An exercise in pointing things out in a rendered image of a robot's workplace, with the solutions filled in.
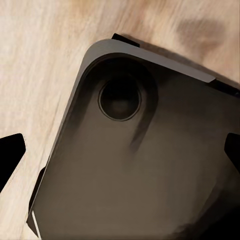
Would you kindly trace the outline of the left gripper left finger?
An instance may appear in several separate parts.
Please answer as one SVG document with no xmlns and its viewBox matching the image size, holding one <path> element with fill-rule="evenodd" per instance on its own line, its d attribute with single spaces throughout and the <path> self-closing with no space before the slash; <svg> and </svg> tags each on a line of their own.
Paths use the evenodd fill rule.
<svg viewBox="0 0 240 240">
<path fill-rule="evenodd" d="M 0 193 L 26 153 L 22 133 L 0 138 Z"/>
</svg>

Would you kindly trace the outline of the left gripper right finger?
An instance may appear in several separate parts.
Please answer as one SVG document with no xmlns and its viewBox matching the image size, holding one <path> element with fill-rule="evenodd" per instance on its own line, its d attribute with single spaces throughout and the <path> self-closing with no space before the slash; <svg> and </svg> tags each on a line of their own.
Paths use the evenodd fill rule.
<svg viewBox="0 0 240 240">
<path fill-rule="evenodd" d="M 229 133 L 227 135 L 224 151 L 240 173 L 240 135 Z"/>
</svg>

